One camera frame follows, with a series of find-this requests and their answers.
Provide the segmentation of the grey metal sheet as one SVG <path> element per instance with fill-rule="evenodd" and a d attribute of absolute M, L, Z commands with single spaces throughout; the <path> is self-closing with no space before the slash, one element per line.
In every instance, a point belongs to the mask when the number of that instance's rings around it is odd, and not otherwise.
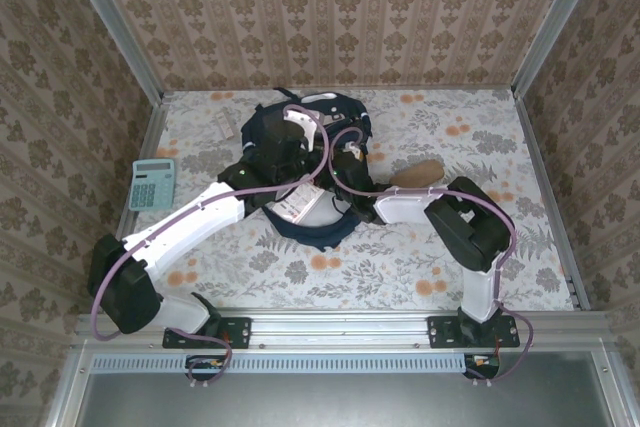
<path fill-rule="evenodd" d="M 77 427 L 613 427 L 592 360 L 531 354 L 495 383 L 461 374 L 91 377 Z"/>

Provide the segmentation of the aluminium frame rail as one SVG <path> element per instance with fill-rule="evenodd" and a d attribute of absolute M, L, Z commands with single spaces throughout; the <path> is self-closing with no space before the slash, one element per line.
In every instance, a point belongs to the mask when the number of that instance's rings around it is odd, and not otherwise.
<path fill-rule="evenodd" d="M 459 348 L 447 311 L 223 309 L 224 317 L 251 320 L 248 350 L 258 352 L 425 351 L 435 341 Z M 517 312 L 506 328 L 533 352 L 611 349 L 615 336 L 606 316 L 593 311 Z"/>

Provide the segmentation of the white red stationery package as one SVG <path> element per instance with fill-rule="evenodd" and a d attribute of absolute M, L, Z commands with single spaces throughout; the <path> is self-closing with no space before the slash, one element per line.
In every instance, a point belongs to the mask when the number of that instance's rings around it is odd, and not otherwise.
<path fill-rule="evenodd" d="M 274 203 L 271 210 L 282 219 L 298 224 L 313 209 L 325 191 L 313 183 L 305 183 L 286 198 Z"/>

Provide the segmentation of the small white eraser box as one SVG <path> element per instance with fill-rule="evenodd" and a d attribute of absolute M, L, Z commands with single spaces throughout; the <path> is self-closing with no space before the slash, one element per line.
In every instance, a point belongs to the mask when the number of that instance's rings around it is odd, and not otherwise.
<path fill-rule="evenodd" d="M 232 121 L 225 111 L 216 113 L 216 122 L 224 139 L 232 139 L 235 136 L 235 130 Z"/>

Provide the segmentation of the aluminium frame post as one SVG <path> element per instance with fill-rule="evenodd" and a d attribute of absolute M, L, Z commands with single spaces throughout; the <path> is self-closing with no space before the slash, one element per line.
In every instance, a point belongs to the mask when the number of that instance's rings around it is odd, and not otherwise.
<path fill-rule="evenodd" d="M 161 105 L 164 89 L 150 63 L 146 60 L 140 43 L 129 28 L 124 10 L 117 6 L 115 0 L 90 0 L 90 2 L 115 41 L 151 106 L 156 109 Z"/>
<path fill-rule="evenodd" d="M 553 0 L 551 6 L 525 55 L 514 80 L 512 92 L 516 99 L 522 99 L 550 55 L 563 28 L 575 10 L 579 0 Z"/>

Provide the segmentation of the tan pencil pouch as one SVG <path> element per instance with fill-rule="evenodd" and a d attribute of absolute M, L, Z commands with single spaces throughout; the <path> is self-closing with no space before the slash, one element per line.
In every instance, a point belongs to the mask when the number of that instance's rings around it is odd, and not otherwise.
<path fill-rule="evenodd" d="M 424 160 L 394 174 L 389 183 L 400 188 L 426 188 L 444 178 L 444 167 L 437 160 Z"/>

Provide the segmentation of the navy blue backpack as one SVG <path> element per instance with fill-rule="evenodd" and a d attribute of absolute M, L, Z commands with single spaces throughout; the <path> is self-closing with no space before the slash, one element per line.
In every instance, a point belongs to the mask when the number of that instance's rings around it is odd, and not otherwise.
<path fill-rule="evenodd" d="M 355 142 L 363 154 L 368 152 L 366 143 L 372 136 L 371 119 L 360 100 L 335 92 L 302 97 L 282 87 L 276 90 L 283 94 L 285 99 L 267 106 L 257 105 L 254 114 L 241 127 L 243 153 L 261 146 L 267 133 L 268 117 L 272 114 L 280 116 L 284 107 L 289 104 L 305 104 L 307 110 L 326 116 L 328 119 L 324 122 L 324 127 L 329 139 L 334 139 L 348 127 L 360 129 L 360 134 L 348 133 L 336 143 L 336 146 L 344 148 L 347 143 Z M 331 224 L 313 227 L 288 221 L 277 214 L 273 207 L 264 207 L 262 211 L 281 236 L 320 251 L 339 246 L 360 224 L 359 217 L 351 210 L 342 213 L 340 218 Z"/>

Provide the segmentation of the teal calculator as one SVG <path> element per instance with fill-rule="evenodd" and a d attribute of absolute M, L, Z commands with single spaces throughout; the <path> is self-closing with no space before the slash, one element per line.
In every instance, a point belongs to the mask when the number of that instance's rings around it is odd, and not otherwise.
<path fill-rule="evenodd" d="M 137 160 L 128 197 L 131 211 L 168 210 L 173 206 L 176 184 L 175 162 L 170 158 Z"/>

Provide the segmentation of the floral tablecloth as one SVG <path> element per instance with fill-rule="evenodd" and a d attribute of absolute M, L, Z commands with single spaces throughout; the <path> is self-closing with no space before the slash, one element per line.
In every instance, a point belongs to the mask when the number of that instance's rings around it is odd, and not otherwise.
<path fill-rule="evenodd" d="M 510 90 L 352 89 L 371 117 L 368 165 L 378 182 L 427 159 L 447 180 L 472 179 L 514 220 L 516 250 L 503 267 L 500 297 L 520 311 L 574 307 L 546 202 Z M 274 90 L 172 92 L 155 127 L 160 158 L 176 165 L 174 204 L 199 195 L 239 160 L 238 137 L 218 116 L 242 126 L 257 106 L 282 100 Z M 163 294 L 198 293 L 219 307 L 454 310 L 462 270 L 432 227 L 362 224 L 326 250 L 281 236 L 262 212 L 231 225 L 170 265 Z"/>

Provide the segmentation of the aluminium side rail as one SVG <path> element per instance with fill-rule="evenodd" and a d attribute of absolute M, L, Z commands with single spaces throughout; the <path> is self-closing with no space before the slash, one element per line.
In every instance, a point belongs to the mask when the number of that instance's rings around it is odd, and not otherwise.
<path fill-rule="evenodd" d="M 538 146 L 534 129 L 521 97 L 514 96 L 515 109 L 523 130 L 524 139 L 529 151 L 533 170 L 541 192 L 551 232 L 555 241 L 560 266 L 563 269 L 565 281 L 568 285 L 571 299 L 576 310 L 590 311 L 592 309 L 584 282 L 565 229 L 561 213 L 549 180 L 544 159 Z"/>
<path fill-rule="evenodd" d="M 164 101 L 165 97 L 162 96 L 160 101 L 152 108 L 143 142 L 141 144 L 141 149 L 137 157 L 138 160 L 153 158 L 156 155 L 156 150 L 165 127 L 167 116 L 167 105 Z M 117 239 L 122 239 L 132 234 L 135 230 L 138 213 L 129 209 L 130 194 L 131 192 L 127 193 L 120 220 L 114 233 L 114 236 Z"/>

